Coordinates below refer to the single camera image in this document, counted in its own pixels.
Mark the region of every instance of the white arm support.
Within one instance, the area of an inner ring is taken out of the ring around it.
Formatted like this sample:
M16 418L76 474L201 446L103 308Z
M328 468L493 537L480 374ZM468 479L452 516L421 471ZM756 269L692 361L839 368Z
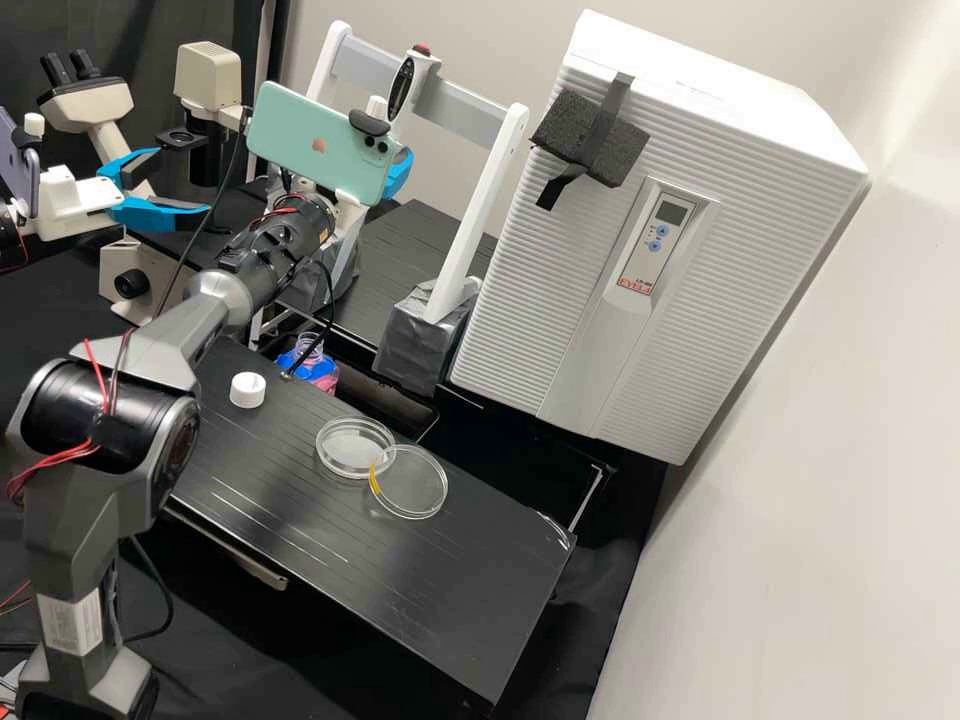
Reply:
M401 61L396 55L354 37L350 26L338 20L327 32L307 88L307 97L329 104L335 83L341 79L367 91L387 92ZM527 126L530 111L520 103L504 108L444 80L435 71L426 76L417 90L407 101L414 114L481 147L490 148L490 155L427 304L424 320L436 323L463 300L467 270L507 167Z
M437 284L430 294L430 300L424 311L424 321L434 324L453 310L463 301L463 284L467 277L467 269L473 261L477 251L480 236L490 216L490 208L503 184L510 160L520 143L523 130L530 118L530 111L526 105L514 103L507 110L507 116L500 127L496 142L483 166L477 187L470 198L470 204L463 214L463 220L457 229L453 244L443 261Z
M329 105L336 82L346 80L377 95L390 90L403 58L364 42L337 20L327 31L307 87L307 97ZM413 103L413 113L485 148L492 148L507 108L432 73Z

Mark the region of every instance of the display screen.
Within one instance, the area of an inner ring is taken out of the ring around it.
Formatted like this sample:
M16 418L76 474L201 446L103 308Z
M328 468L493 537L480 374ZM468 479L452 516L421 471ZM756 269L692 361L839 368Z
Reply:
M657 210L657 220L663 220L671 225L680 225L686 216L687 209L685 207L668 203L666 200L660 203L660 209Z

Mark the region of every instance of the robotic arm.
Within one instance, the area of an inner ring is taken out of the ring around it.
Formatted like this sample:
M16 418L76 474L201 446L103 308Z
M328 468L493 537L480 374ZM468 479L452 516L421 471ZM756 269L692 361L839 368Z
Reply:
M190 459L200 424L193 368L220 333L245 326L275 298L333 231L319 195L291 200L293 212L264 216L235 236L216 268L193 277L182 303L128 336L90 344L97 364L119 372L115 409L103 409L82 344L24 391L6 433L24 465L87 438L98 449L24 487L43 642L20 675L18 717L149 716L156 680L116 623L117 543L151 527Z

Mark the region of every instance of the petri dish lid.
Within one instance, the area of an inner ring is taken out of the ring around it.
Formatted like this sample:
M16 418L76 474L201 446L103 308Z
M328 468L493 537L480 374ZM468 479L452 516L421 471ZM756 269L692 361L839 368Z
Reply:
M370 490L383 507L407 520L436 515L447 499L447 473L417 445L387 448L387 467L367 474Z
M370 476L371 465L377 474L390 467L393 458L386 451L395 442L393 433L376 420L337 418L317 433L317 454L337 475L365 480Z

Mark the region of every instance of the black strap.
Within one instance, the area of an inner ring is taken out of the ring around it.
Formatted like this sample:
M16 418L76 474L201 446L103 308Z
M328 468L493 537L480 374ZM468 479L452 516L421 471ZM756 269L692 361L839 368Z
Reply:
M593 118L593 124L590 126L590 134L583 141L580 149L577 151L577 158L574 162L567 165L566 170L557 175L544 185L540 197L537 198L537 207L544 210L553 210L557 198L563 189L583 175L593 165L593 161L603 146L603 141L607 139L610 128L613 127L613 121L620 112L620 106L623 105L623 99L630 90L630 84L633 82L633 76L618 72L617 76L607 88L606 97L600 105L600 110Z

